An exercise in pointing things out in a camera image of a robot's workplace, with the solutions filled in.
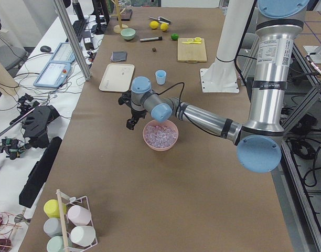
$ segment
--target blue joint cap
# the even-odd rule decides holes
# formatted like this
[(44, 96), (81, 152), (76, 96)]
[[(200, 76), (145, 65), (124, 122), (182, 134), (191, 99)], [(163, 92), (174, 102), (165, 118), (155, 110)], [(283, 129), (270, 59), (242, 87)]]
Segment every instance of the blue joint cap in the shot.
[(287, 18), (305, 8), (309, 0), (258, 0), (258, 8), (268, 18)]
[(243, 138), (237, 146), (240, 163), (252, 172), (270, 172), (281, 161), (282, 152), (279, 145), (263, 135), (250, 135)]
[(131, 91), (134, 93), (147, 93), (151, 90), (151, 82), (144, 76), (138, 76), (133, 80)]
[(171, 114), (172, 114), (172, 109), (166, 103), (161, 103), (156, 105), (151, 111), (152, 118), (158, 122), (166, 121), (167, 119), (169, 119)]

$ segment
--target computer mouse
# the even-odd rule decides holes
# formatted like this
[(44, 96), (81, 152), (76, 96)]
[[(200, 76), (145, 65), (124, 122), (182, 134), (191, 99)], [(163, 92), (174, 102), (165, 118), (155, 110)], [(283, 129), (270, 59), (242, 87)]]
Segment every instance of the computer mouse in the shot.
[(52, 51), (52, 49), (51, 49), (51, 47), (49, 47), (49, 46), (42, 46), (42, 47), (40, 48), (40, 51), (42, 51), (42, 52), (44, 52), (44, 53), (49, 53), (49, 52)]

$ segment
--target yellow cup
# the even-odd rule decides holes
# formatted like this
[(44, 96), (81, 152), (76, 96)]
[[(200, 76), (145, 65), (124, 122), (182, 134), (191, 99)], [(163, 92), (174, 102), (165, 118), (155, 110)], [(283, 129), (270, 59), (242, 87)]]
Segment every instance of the yellow cup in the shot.
[[(66, 213), (66, 205), (62, 205), (64, 214)], [(56, 199), (51, 199), (47, 201), (44, 205), (44, 212), (49, 218), (60, 218), (58, 201)]]

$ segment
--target clear plastic pieces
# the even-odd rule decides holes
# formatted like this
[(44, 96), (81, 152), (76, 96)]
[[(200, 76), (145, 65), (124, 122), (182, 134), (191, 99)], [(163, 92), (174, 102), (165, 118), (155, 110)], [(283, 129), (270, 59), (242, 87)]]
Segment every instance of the clear plastic pieces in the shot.
[(145, 141), (155, 148), (167, 148), (176, 142), (178, 133), (168, 126), (147, 126)]

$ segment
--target black marker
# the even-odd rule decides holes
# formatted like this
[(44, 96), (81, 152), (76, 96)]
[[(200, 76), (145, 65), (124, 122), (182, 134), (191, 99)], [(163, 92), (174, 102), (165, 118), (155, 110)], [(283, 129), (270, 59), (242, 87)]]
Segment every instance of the black marker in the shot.
[(154, 37), (154, 38), (141, 38), (140, 42), (149, 42), (149, 41), (158, 41), (158, 40), (163, 40), (163, 37)]

